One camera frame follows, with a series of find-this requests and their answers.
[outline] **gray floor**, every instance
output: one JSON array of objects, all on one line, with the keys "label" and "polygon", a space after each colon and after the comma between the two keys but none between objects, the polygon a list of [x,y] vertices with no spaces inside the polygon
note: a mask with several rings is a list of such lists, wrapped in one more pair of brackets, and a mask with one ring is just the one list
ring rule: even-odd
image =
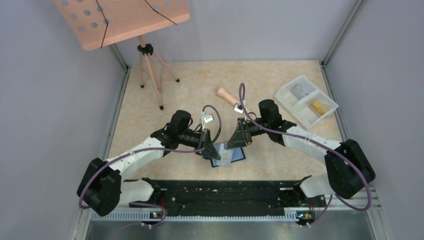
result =
[{"label": "gray floor", "polygon": [[130,222],[92,221],[86,240],[374,240],[365,212],[329,211],[311,228],[292,222],[165,222],[149,230]]}]

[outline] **plastic package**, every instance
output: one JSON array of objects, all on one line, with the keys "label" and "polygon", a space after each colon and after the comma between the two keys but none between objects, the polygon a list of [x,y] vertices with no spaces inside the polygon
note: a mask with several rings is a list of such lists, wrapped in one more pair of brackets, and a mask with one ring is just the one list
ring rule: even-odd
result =
[{"label": "plastic package", "polygon": [[282,86],[274,97],[306,129],[317,125],[339,107],[304,75]]}]

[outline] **wooden table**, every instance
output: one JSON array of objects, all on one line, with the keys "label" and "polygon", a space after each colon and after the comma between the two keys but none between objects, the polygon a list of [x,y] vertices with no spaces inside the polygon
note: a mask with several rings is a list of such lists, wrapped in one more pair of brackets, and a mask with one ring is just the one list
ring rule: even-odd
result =
[{"label": "wooden table", "polygon": [[[160,63],[154,63],[159,75],[164,72]],[[237,96],[241,82],[246,85],[246,105],[259,113],[258,103],[274,99],[277,90],[305,75],[327,93],[324,77],[318,61],[209,61],[170,62],[181,82],[166,81],[164,110],[159,110],[152,83],[140,88],[139,64],[131,69],[128,85],[113,136],[109,157],[117,156],[144,141],[150,134],[170,121],[176,110],[191,113],[197,125],[202,107],[216,107],[222,118],[222,131],[217,143],[226,142],[235,131],[237,118],[241,115],[216,95],[217,87],[224,87]],[[279,102],[283,119],[302,126]],[[208,125],[212,138],[218,130],[218,121]],[[309,130],[333,140],[342,140],[334,115],[325,118]],[[180,145],[180,150],[192,150]],[[298,180],[307,175],[325,173],[325,166],[318,160],[295,149],[272,142],[266,134],[255,136],[253,144],[244,148],[246,159],[231,167],[211,167],[209,160],[194,153],[170,153],[154,160],[135,172],[133,178],[149,177],[166,180]]]}]

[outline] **wall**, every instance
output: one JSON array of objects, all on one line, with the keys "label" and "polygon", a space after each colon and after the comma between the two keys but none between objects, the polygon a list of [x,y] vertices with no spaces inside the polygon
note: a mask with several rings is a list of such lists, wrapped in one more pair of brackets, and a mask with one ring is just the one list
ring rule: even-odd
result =
[{"label": "wall", "polygon": [[69,239],[122,69],[84,51],[53,1],[0,6],[0,239]]},{"label": "wall", "polygon": [[424,1],[370,0],[328,66],[395,239],[422,239]]},{"label": "wall", "polygon": [[[166,61],[323,60],[356,1],[187,2],[188,21],[145,35]],[[138,61],[137,45],[118,44],[127,64]]]}]

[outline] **table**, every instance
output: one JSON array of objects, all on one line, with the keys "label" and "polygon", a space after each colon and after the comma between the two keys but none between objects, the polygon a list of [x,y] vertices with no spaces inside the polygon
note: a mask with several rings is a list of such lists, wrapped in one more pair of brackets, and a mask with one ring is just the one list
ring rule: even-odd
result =
[{"label": "table", "polygon": [[[155,62],[158,76],[165,70]],[[218,87],[224,87],[237,96],[239,85],[246,85],[246,106],[259,113],[258,103],[274,99],[274,94],[284,84],[305,75],[322,91],[327,92],[320,63],[317,60],[302,61],[204,61],[170,62],[169,67],[181,78],[181,82],[166,81],[163,92],[164,110],[159,110],[151,82],[140,88],[140,70],[137,62],[131,68],[128,84],[113,136],[109,157],[117,156],[144,141],[150,134],[170,121],[176,110],[191,113],[194,128],[206,104],[216,107],[222,118],[222,131],[217,143],[226,142],[235,131],[237,118],[241,116],[224,99],[216,95]],[[283,119],[302,126],[279,102]],[[218,130],[218,120],[209,123],[212,138]],[[342,140],[336,118],[325,118],[309,130],[322,137]],[[192,150],[180,145],[180,150]],[[131,177],[148,177],[162,180],[299,180],[307,175],[325,173],[325,166],[318,160],[288,147],[272,142],[266,134],[255,136],[253,144],[244,148],[246,159],[231,167],[211,167],[209,160],[194,153],[170,153],[154,160],[136,171]]]}]

